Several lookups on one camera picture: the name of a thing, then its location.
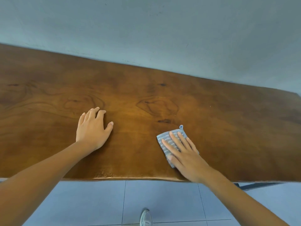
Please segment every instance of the white sneaker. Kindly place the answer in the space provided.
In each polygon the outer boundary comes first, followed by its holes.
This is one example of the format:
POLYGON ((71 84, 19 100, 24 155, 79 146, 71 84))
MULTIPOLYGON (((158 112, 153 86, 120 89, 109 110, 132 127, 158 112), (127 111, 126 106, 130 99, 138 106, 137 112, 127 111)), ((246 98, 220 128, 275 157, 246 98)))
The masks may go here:
POLYGON ((153 219, 151 217, 151 213, 148 209, 145 209, 141 214, 140 226, 152 226, 152 225, 153 225, 153 219))

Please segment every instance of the hand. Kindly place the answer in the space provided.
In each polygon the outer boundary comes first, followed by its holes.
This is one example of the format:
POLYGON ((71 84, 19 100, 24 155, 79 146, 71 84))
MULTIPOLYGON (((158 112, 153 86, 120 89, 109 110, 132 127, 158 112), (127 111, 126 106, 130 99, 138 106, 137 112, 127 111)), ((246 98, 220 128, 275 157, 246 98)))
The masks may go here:
POLYGON ((181 140, 179 141, 172 132, 169 132, 169 135, 181 152, 162 139, 162 143, 173 154, 168 155, 167 158, 185 178, 192 182, 205 183, 206 179, 215 170, 198 154, 197 148, 188 137, 185 139, 178 132, 177 135, 181 140))
POLYGON ((87 114, 83 113, 78 121, 76 131, 76 142, 84 141, 91 144, 92 150, 96 150, 103 146, 108 139, 112 129, 113 122, 108 123, 107 128, 103 128, 103 115, 105 110, 99 110, 99 107, 90 109, 87 114))

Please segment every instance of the wood grain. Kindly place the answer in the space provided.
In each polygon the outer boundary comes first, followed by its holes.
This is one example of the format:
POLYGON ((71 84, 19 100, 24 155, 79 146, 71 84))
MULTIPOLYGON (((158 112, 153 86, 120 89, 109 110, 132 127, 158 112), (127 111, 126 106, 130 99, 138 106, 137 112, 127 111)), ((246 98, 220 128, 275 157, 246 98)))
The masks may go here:
POLYGON ((80 115, 99 106, 113 132, 65 179, 185 181, 156 140, 182 124, 232 181, 301 181, 297 94, 8 45, 0 75, 0 178, 72 144, 80 115))

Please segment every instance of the cleaning cloth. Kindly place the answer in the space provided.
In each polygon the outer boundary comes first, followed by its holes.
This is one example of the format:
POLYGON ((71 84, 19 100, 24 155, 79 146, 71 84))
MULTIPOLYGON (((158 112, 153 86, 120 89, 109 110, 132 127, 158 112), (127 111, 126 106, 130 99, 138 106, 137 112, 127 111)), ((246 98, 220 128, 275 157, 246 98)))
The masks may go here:
MULTIPOLYGON (((183 125, 180 125, 179 129, 172 130, 171 132, 174 134, 174 136, 175 136, 179 141, 181 141, 181 140, 180 140, 180 138, 178 137, 177 132, 180 132, 180 133, 183 135, 183 137, 184 137, 185 139, 187 138, 187 135, 186 135, 186 133, 184 132, 184 129, 183 129, 183 125)), ((162 134, 160 134, 160 135, 157 135, 158 143, 160 144, 160 147, 162 148, 162 150, 163 150, 163 152, 164 152, 164 154, 165 154, 165 157, 166 157, 166 159, 167 159, 169 165, 170 165, 172 168, 175 168, 174 164, 172 164, 172 163, 168 160, 168 158, 167 158, 167 156, 168 156, 168 155, 172 155, 172 153, 164 146, 164 144, 162 143, 161 139, 163 139, 163 140, 165 140, 166 142, 168 142, 171 146, 173 146, 173 147, 174 147, 175 149, 177 149, 179 152, 180 152, 180 150, 179 150, 179 148, 176 146, 176 144, 172 141, 171 137, 169 136, 169 132, 164 132, 164 133, 162 133, 162 134)))

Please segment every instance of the gray wall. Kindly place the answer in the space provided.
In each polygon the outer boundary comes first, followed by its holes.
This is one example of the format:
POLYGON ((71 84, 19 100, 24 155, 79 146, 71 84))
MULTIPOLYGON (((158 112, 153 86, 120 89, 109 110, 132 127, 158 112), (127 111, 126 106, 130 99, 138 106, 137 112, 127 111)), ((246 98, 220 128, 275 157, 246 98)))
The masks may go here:
POLYGON ((0 42, 301 93, 301 0, 0 0, 0 42))

